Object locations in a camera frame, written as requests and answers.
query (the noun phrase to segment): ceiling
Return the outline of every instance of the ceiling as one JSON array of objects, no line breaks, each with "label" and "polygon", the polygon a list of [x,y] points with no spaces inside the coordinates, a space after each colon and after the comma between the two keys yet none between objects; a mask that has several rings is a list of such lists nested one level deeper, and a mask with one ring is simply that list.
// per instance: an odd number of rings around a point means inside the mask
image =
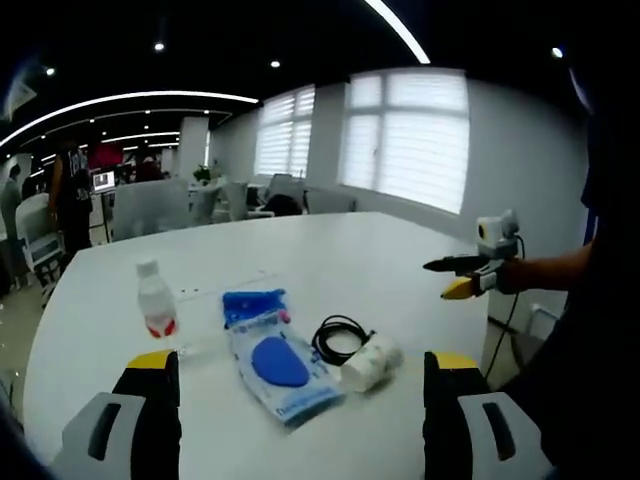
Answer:
[{"label": "ceiling", "polygon": [[[550,54],[566,40],[566,29],[559,16],[549,14],[549,5],[507,0],[489,5],[472,0],[385,3],[432,66],[462,68],[470,77],[524,90],[579,115],[567,65]],[[37,96],[0,124],[0,139],[54,110],[108,95],[189,90],[262,101],[311,83],[345,81],[355,72],[419,64],[364,0],[110,0],[103,6],[64,0],[37,7],[14,2],[12,7],[15,21],[0,34],[0,89],[6,95],[21,75]],[[164,51],[154,50],[156,41],[165,44]],[[275,59],[281,62],[278,69],[270,67]],[[46,67],[54,67],[55,75],[47,76]],[[210,127],[215,128],[229,114],[255,107],[189,97],[102,103],[16,136],[0,148],[0,158],[18,152],[46,156],[62,139],[87,143],[101,138],[103,131],[108,137],[144,133],[145,125],[149,132],[176,131],[186,112],[205,115],[209,110]]]}]

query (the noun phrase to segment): white table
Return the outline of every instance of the white table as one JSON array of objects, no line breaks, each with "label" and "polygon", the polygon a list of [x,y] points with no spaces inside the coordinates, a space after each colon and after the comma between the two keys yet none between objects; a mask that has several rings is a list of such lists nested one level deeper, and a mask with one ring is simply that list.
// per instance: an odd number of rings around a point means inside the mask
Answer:
[{"label": "white table", "polygon": [[[423,472],[421,357],[480,361],[487,298],[440,299],[447,274],[425,261],[469,245],[380,213],[309,215],[211,225],[82,251],[62,277],[33,342],[24,392],[29,445],[50,462],[66,423],[111,391],[141,353],[185,347],[180,363],[182,480],[418,478]],[[155,340],[136,303],[135,264],[158,259],[178,299],[179,334]],[[350,394],[295,431],[244,388],[223,332],[220,296],[286,289],[292,327],[311,339],[341,313],[397,341],[406,361],[373,395]],[[201,350],[207,345],[207,351]]]}]

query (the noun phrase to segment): window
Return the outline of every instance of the window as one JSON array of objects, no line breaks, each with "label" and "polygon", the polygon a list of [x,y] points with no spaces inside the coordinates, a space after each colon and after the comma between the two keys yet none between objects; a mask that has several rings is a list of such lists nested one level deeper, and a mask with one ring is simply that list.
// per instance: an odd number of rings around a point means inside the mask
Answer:
[{"label": "window", "polygon": [[254,172],[306,177],[314,87],[268,100],[260,117]]},{"label": "window", "polygon": [[460,213],[469,154],[462,73],[354,77],[346,112],[342,184]]}]

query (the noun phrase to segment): person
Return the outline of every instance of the person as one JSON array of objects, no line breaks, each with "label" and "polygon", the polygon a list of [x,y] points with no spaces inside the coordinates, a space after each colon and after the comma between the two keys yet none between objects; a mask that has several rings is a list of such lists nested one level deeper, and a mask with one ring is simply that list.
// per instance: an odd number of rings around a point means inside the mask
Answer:
[{"label": "person", "polygon": [[89,214],[92,210],[89,164],[73,141],[64,142],[53,164],[49,211],[62,230],[66,255],[63,270],[74,255],[91,247]]},{"label": "person", "polygon": [[628,337],[624,331],[631,325],[620,318],[621,331],[615,323],[628,301],[621,283],[630,267],[624,256],[629,249],[629,218],[624,215],[629,202],[624,195],[632,188],[619,172],[624,171],[627,149],[635,144],[626,120],[633,109],[627,111],[629,102],[624,100],[632,90],[625,89],[620,77],[608,77],[589,62],[584,49],[572,57],[568,48],[567,54],[574,86],[589,113],[589,173],[582,201],[597,217],[597,231],[576,252],[555,259],[513,260],[499,273],[498,288],[505,293],[532,288],[570,292],[551,335],[500,390],[540,428],[543,451],[557,466],[556,478],[597,478],[594,472],[603,464],[607,478],[616,478],[612,472],[634,458],[622,433],[629,422],[619,393],[634,364],[633,348],[623,345]]},{"label": "person", "polygon": [[16,288],[20,288],[22,285],[28,283],[26,275],[27,265],[22,253],[22,242],[18,239],[16,230],[16,210],[22,202],[22,195],[20,194],[20,187],[18,186],[18,176],[20,176],[20,172],[20,165],[11,167],[11,170],[9,170],[9,178],[0,197],[2,219],[4,220],[7,232],[11,269]]}]

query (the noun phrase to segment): black cable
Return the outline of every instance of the black cable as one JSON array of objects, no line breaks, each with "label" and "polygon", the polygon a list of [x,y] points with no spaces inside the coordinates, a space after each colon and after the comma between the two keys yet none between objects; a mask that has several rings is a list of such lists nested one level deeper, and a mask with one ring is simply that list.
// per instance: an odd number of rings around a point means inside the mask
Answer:
[{"label": "black cable", "polygon": [[356,336],[362,345],[367,343],[375,333],[373,330],[369,333],[365,332],[364,328],[362,328],[358,322],[344,315],[331,315],[330,317],[325,318],[320,325],[320,328],[318,328],[316,333],[313,334],[311,345],[317,350],[320,358],[330,365],[340,366],[358,351],[355,350],[350,353],[336,352],[329,347],[327,340],[333,335],[341,332],[349,332]]},{"label": "black cable", "polygon": [[[522,248],[522,259],[526,258],[526,251],[524,249],[524,240],[520,235],[516,235],[516,239],[520,242],[520,246]],[[484,374],[485,380],[489,378],[489,374],[493,369],[493,365],[496,363],[496,358],[498,357],[498,350],[500,350],[500,345],[502,344],[502,340],[507,333],[507,329],[511,320],[513,319],[513,312],[516,311],[516,305],[518,304],[518,298],[520,298],[520,292],[516,293],[516,297],[513,299],[513,305],[511,305],[511,311],[509,312],[509,317],[507,317],[507,322],[504,324],[504,328],[502,329],[502,333],[500,334],[500,338],[498,339],[498,344],[496,345],[496,349],[493,351],[493,356],[491,357],[491,363],[489,363],[489,368],[487,369],[487,373]]]}]

